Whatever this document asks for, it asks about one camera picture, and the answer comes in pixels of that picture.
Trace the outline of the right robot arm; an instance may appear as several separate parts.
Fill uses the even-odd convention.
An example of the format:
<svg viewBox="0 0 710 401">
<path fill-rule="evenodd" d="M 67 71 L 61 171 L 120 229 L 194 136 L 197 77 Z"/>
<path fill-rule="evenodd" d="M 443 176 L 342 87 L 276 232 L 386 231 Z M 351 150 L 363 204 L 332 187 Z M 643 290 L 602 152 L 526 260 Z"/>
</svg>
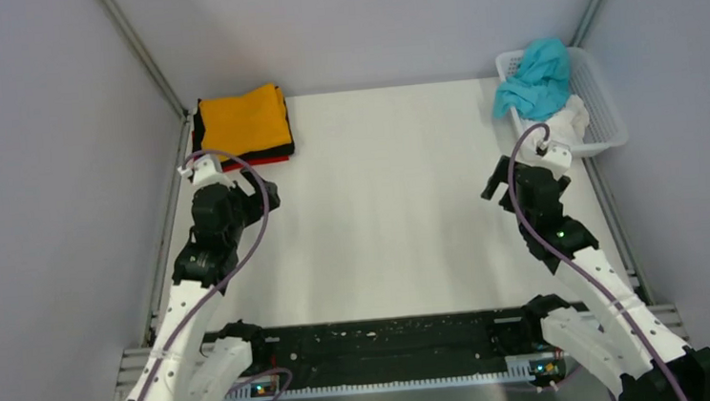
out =
<svg viewBox="0 0 710 401">
<path fill-rule="evenodd" d="M 569 184 L 505 155 L 481 193 L 490 200 L 507 186 L 499 204 L 515 215 L 529 253 L 596 319 L 590 327 L 565 299 L 537 295 L 522 308 L 523 343 L 564 350 L 615 401 L 710 401 L 710 348 L 676 335 L 621 279 L 594 234 L 566 214 L 561 197 Z"/>
</svg>

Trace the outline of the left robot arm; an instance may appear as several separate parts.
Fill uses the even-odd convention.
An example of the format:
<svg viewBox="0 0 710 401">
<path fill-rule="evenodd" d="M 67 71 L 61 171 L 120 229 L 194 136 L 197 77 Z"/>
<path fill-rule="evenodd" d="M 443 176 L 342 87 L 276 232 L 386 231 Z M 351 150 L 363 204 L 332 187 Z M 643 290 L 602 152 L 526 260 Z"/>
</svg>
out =
<svg viewBox="0 0 710 401">
<path fill-rule="evenodd" d="M 229 282 L 257 250 L 253 244 L 239 256 L 243 231 L 257 223 L 265 233 L 269 214 L 281 203 L 275 183 L 254 169 L 241 174 L 255 188 L 251 195 L 234 181 L 204 184 L 194 193 L 193 223 L 175 258 L 157 339 L 126 401 L 223 401 L 240 375 L 258 374 L 267 365 L 265 344 L 239 332 L 200 357 Z"/>
</svg>

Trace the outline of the teal polo shirt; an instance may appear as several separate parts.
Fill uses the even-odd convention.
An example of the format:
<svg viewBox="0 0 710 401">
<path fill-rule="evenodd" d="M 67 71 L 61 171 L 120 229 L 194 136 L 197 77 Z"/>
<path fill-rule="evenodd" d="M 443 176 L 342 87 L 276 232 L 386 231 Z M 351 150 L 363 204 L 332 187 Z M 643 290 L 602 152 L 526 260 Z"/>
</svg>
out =
<svg viewBox="0 0 710 401">
<path fill-rule="evenodd" d="M 570 52 L 557 38 L 534 40 L 524 51 L 514 75 L 496 89 L 492 115 L 503 118 L 510 109 L 526 120 L 547 121 L 571 95 Z"/>
</svg>

